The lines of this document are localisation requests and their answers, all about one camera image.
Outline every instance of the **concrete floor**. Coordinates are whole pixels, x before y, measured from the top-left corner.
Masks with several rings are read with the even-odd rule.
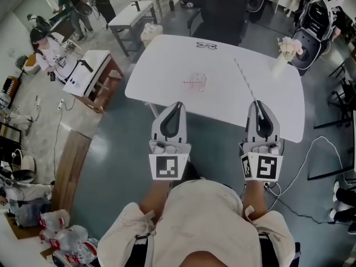
[[[115,11],[119,13],[132,0],[121,0],[116,5]],[[167,1],[163,1],[162,10],[169,11]],[[110,50],[114,60],[125,72],[132,61],[132,57],[127,58],[118,46],[112,32],[105,31],[105,20],[102,16],[92,14],[90,21],[94,29],[94,34],[89,34],[84,43],[80,43],[82,50],[78,50],[81,57],[87,50]],[[41,70],[35,75],[23,75],[14,106],[22,115],[30,115],[35,119],[38,115],[36,108],[36,96],[42,99],[41,111],[38,120],[32,124],[29,134],[23,136],[22,149],[25,153],[32,155],[36,161],[37,183],[50,183],[54,180],[53,147],[56,141],[57,126],[61,113],[57,110],[60,100],[65,99],[67,108],[74,102],[72,95],[62,90],[63,86],[58,82],[50,82],[48,76]],[[67,140],[70,129],[76,130],[90,138],[95,134],[96,127],[101,119],[100,114],[94,113],[80,101],[76,101],[73,110],[66,111],[63,107],[63,118],[58,129],[58,140],[56,145],[56,168],[58,168],[62,151]]]
[[[161,23],[164,32],[187,36],[186,20],[191,12],[176,6],[176,11],[169,13]],[[289,34],[290,28],[291,19],[287,19],[280,9],[273,16],[268,6],[258,24],[249,23],[241,47],[277,57],[276,39]],[[97,127],[73,203],[72,222],[85,226],[97,238],[107,231],[126,204],[140,202],[152,183],[148,154],[154,116],[142,102],[129,99],[124,94],[138,57],[139,54],[128,67],[123,83]],[[316,124],[339,117],[339,112],[327,105],[327,97],[337,83],[328,77],[331,71],[332,68],[319,59],[301,78],[305,98],[304,137],[298,144],[285,142],[279,177],[283,190],[298,172],[312,140],[320,135],[337,147],[344,166],[352,163],[351,155],[347,154],[347,149],[353,145],[351,128],[313,129]],[[191,160],[198,173],[227,184],[241,194],[244,178],[236,158],[239,156],[237,143],[245,137],[244,128],[188,113],[187,130],[192,144]],[[306,178],[308,174],[319,175],[338,169],[340,164],[334,149],[325,140],[319,140],[310,151],[300,176],[281,199],[300,215],[312,216],[317,221],[330,221],[335,178],[317,181],[307,181]],[[266,199],[269,205],[274,201],[268,193]],[[280,202],[274,210],[284,215],[295,241],[301,243],[300,266],[341,266],[348,257],[355,237],[348,235],[347,226],[318,225],[310,219],[296,216]]]

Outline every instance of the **water bottle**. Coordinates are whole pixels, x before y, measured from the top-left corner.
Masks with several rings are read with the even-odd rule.
[[[69,226],[69,213],[66,210],[58,210],[41,214],[39,224],[52,231],[60,231]]]
[[[97,258],[97,247],[99,241],[95,238],[89,238],[80,243],[73,250],[72,255],[66,255],[69,263],[89,264]]]
[[[88,239],[88,231],[80,225],[60,230],[54,239],[50,240],[52,247],[58,250],[73,250],[79,243]]]
[[[49,243],[51,239],[54,239],[56,236],[56,232],[50,229],[43,229],[39,232],[39,238],[42,242]]]

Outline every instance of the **eyeglasses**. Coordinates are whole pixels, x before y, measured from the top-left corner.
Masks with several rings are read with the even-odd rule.
[[[196,47],[208,47],[210,50],[216,50],[217,49],[217,45],[213,44],[213,43],[205,43],[205,42],[197,42],[196,43]]]

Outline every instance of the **vase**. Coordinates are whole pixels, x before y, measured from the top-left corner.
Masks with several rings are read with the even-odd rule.
[[[272,76],[274,78],[277,78],[281,74],[287,63],[288,61],[284,58],[283,53],[281,53],[276,59],[276,63],[273,65],[273,68],[271,70]]]

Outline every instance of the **white shirt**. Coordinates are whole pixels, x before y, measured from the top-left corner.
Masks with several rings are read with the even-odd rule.
[[[295,243],[283,216],[271,211],[250,223],[242,212],[237,194],[217,182],[197,180],[175,187],[155,227],[152,266],[179,267],[189,254],[207,251],[228,267],[261,267],[259,233],[267,233],[279,266],[289,267]],[[128,204],[99,242],[101,266],[124,267],[135,236],[151,225],[137,204]]]
[[[59,43],[62,43],[64,36],[62,36],[59,33],[52,33],[52,36],[54,36]],[[38,62],[39,66],[43,71],[45,71],[49,66],[54,66],[56,65],[55,58],[57,57],[66,57],[66,65],[62,68],[58,65],[56,65],[56,70],[55,74],[60,80],[66,79],[74,70],[76,64],[77,64],[77,59],[73,55],[68,55],[61,45],[56,42],[53,38],[47,37],[48,42],[50,44],[49,49],[47,50],[40,50],[44,56],[46,56],[46,60],[43,59],[43,57],[39,54],[36,53],[36,61]]]
[[[31,18],[28,20],[29,23],[32,25],[32,27],[37,26],[36,18],[37,18],[37,15],[32,15]]]

